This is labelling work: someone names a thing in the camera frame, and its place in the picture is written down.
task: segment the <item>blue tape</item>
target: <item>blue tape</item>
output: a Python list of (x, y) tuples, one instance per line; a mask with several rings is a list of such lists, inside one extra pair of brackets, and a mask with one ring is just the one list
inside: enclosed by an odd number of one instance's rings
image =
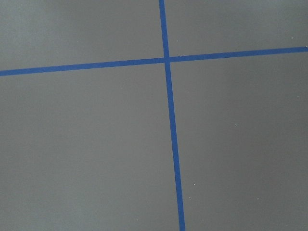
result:
[(181, 185), (181, 175), (180, 175), (180, 160), (179, 160), (177, 129), (176, 129), (175, 112), (174, 112), (172, 78), (171, 78), (169, 45), (168, 45), (168, 34), (167, 34), (167, 21), (166, 21), (164, 0), (159, 0), (159, 11), (160, 11), (160, 22), (161, 22), (163, 48), (164, 48), (164, 60), (165, 60), (164, 63), (166, 72), (166, 85), (167, 85), (167, 96), (168, 96), (168, 107), (169, 107), (169, 120), (170, 120), (170, 130), (171, 130), (175, 185), (176, 185), (177, 202), (178, 202), (179, 227), (180, 231), (185, 231), (184, 206), (183, 206), (182, 185)]
[(234, 58), (234, 57), (258, 56), (258, 55), (269, 55), (269, 54), (287, 54), (287, 53), (299, 53), (299, 52), (308, 52), (308, 48), (290, 47), (290, 48), (267, 49), (267, 50), (256, 50), (256, 51), (237, 51), (237, 52), (225, 52), (225, 53), (214, 53), (214, 54), (173, 56), (170, 57), (170, 62), (184, 62), (184, 61), (195, 61), (195, 60), (206, 60), (206, 59), (224, 59), (224, 58)]
[[(167, 26), (165, 25), (164, 27), (162, 27), (162, 29), (165, 30), (163, 31), (163, 34), (167, 34)], [(224, 59), (224, 58), (258, 56), (258, 55), (308, 52), (307, 47), (290, 47), (290, 48), (278, 48), (278, 49), (256, 50), (256, 51), (237, 51), (237, 52), (169, 57), (169, 49), (167, 49), (168, 39), (163, 40), (163, 45), (164, 45), (164, 58), (136, 59), (136, 60), (113, 61), (104, 63), (73, 64), (73, 65), (62, 65), (62, 66), (47, 66), (47, 67), (34, 67), (34, 68), (24, 68), (24, 69), (14, 69), (14, 70), (2, 70), (0, 71), (0, 77), (44, 73), (44, 72), (106, 68), (106, 67), (120, 67), (120, 66), (132, 66), (132, 65), (144, 65), (144, 64), (163, 64), (165, 63), (166, 59), (168, 59), (170, 63), (173, 63), (173, 62), (185, 62), (185, 61), (196, 61), (196, 60), (207, 60), (207, 59)]]
[(133, 66), (133, 65), (144, 65), (144, 64), (162, 64), (162, 63), (164, 63), (164, 58), (136, 59), (136, 60), (124, 60), (124, 61), (113, 61), (113, 62), (92, 63), (92, 64), (73, 64), (73, 65), (63, 65), (63, 66), (34, 67), (34, 68), (15, 69), (15, 70), (3, 70), (0, 71), (0, 76), (84, 70), (84, 69), (119, 67), (119, 66)]

